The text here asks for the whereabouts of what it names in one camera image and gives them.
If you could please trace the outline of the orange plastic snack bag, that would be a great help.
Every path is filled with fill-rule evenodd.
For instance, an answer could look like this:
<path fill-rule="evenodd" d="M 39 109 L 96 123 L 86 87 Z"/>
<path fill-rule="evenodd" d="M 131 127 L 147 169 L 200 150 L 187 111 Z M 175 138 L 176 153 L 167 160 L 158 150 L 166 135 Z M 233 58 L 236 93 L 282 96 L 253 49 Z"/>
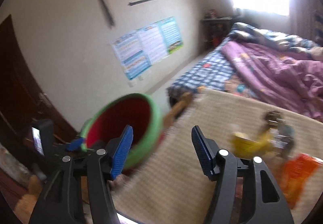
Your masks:
<path fill-rule="evenodd" d="M 322 166 L 322 159 L 308 154 L 299 154 L 284 165 L 280 188 L 290 209 L 293 209 L 305 186 L 307 179 Z"/>

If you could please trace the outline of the dark wooden door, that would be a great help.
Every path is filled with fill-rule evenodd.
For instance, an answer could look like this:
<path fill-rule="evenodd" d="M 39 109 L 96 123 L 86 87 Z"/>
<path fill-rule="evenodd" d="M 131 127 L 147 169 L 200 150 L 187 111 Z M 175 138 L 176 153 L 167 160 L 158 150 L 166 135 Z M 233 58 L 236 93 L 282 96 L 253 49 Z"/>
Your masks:
<path fill-rule="evenodd" d="M 24 147 L 24 138 L 32 122 L 41 119 L 54 122 L 54 135 L 68 142 L 77 131 L 51 103 L 32 75 L 20 50 L 12 16 L 1 22 L 1 122 L 7 131 L 1 144 L 7 149 Z"/>

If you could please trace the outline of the green red plastic basin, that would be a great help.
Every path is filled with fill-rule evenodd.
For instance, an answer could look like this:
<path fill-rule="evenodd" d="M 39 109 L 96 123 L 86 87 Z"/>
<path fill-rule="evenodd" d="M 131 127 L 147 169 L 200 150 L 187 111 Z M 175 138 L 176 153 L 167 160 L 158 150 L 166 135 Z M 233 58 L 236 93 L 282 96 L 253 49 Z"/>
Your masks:
<path fill-rule="evenodd" d="M 127 125 L 132 127 L 133 141 L 124 170 L 137 168 L 159 145 L 163 128 L 161 110 L 147 94 L 122 96 L 94 114 L 81 130 L 82 150 L 94 148 L 96 144 L 106 146 L 110 140 L 121 136 Z"/>

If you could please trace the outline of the yellow snack wrapper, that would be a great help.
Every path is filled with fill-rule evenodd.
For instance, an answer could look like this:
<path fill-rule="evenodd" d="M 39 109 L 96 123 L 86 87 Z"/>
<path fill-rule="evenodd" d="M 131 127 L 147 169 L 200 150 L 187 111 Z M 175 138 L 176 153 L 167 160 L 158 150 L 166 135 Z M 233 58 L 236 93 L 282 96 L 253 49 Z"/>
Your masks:
<path fill-rule="evenodd" d="M 273 133 L 269 130 L 261 133 L 256 139 L 252 139 L 247 134 L 236 131 L 232 134 L 233 154 L 236 157 L 244 159 L 262 156 L 272 149 L 272 140 Z"/>

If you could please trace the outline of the grey blue crumpled wrapper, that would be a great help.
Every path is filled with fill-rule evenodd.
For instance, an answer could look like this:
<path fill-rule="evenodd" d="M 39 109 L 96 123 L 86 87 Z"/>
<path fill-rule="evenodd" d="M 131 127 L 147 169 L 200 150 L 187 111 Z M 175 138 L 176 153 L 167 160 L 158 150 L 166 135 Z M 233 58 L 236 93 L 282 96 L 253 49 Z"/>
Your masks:
<path fill-rule="evenodd" d="M 266 133 L 269 134 L 271 150 L 278 157 L 288 159 L 295 146 L 294 129 L 285 122 L 281 112 L 275 110 L 268 111 L 264 120 L 267 123 Z"/>

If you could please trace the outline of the purple quilt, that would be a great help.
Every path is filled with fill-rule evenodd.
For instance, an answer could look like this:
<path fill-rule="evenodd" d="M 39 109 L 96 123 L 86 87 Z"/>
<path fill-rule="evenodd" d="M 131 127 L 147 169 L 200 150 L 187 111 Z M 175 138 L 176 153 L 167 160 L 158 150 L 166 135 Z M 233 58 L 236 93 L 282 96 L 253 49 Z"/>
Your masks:
<path fill-rule="evenodd" d="M 221 49 L 238 75 L 266 103 L 322 121 L 322 62 L 249 42 Z"/>

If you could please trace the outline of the blue plaid bed sheet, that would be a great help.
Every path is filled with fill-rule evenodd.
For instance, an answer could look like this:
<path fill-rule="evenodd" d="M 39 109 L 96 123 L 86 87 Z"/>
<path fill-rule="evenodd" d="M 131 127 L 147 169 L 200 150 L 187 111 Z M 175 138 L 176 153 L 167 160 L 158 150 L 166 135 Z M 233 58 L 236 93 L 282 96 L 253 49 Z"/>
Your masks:
<path fill-rule="evenodd" d="M 199 87 L 224 91 L 224 83 L 236 73 L 222 53 L 222 47 L 230 41 L 225 38 L 214 50 L 186 71 L 168 87 L 168 95 L 179 98 L 183 93 L 195 94 Z"/>

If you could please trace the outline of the blue patchwork blanket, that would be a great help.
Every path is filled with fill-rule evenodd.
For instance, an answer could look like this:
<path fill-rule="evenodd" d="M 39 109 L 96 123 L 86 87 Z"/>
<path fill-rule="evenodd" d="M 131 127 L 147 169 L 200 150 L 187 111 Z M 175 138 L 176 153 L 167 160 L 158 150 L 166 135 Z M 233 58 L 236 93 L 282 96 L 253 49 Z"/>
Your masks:
<path fill-rule="evenodd" d="M 310 54 L 311 49 L 320 48 L 314 41 L 304 39 L 298 35 L 258 29 L 242 22 L 233 24 L 228 37 L 231 40 L 256 43 L 282 52 L 290 51 Z"/>

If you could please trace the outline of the dark side table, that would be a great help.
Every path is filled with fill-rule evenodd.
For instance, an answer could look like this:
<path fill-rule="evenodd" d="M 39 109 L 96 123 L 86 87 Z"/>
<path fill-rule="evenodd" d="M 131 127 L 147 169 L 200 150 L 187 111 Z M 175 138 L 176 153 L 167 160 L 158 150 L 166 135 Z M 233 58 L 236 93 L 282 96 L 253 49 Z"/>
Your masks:
<path fill-rule="evenodd" d="M 227 36 L 233 24 L 233 17 L 205 18 L 200 21 L 205 49 L 217 47 Z"/>

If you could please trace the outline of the blue educational wall posters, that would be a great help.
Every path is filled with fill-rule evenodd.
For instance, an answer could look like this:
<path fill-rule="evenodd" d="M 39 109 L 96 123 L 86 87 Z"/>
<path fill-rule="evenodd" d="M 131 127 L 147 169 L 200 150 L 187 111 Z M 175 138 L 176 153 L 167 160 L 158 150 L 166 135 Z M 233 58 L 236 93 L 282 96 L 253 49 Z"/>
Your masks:
<path fill-rule="evenodd" d="M 174 17 L 136 29 L 112 42 L 115 56 L 129 80 L 140 76 L 182 46 L 182 36 Z"/>

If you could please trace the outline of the dark hanging wall bracket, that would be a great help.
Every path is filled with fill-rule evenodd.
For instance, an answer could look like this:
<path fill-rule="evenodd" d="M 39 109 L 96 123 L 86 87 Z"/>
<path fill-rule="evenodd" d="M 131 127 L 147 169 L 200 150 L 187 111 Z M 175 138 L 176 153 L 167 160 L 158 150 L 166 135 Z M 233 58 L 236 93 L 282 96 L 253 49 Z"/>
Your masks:
<path fill-rule="evenodd" d="M 100 0 L 100 2 L 102 4 L 102 7 L 103 7 L 104 12 L 106 14 L 109 26 L 111 28 L 115 27 L 115 20 L 114 20 L 113 14 L 109 8 L 108 0 Z"/>

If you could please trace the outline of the grey wall rail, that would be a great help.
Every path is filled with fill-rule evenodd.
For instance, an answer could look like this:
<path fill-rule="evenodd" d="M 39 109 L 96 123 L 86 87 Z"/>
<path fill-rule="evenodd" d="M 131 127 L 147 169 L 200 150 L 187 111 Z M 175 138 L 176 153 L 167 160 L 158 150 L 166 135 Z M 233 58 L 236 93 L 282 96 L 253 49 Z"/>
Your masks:
<path fill-rule="evenodd" d="M 136 5 L 143 4 L 146 2 L 150 2 L 150 1 L 154 1 L 154 0 L 137 0 L 137 1 L 129 2 L 128 5 L 129 6 L 136 6 Z"/>

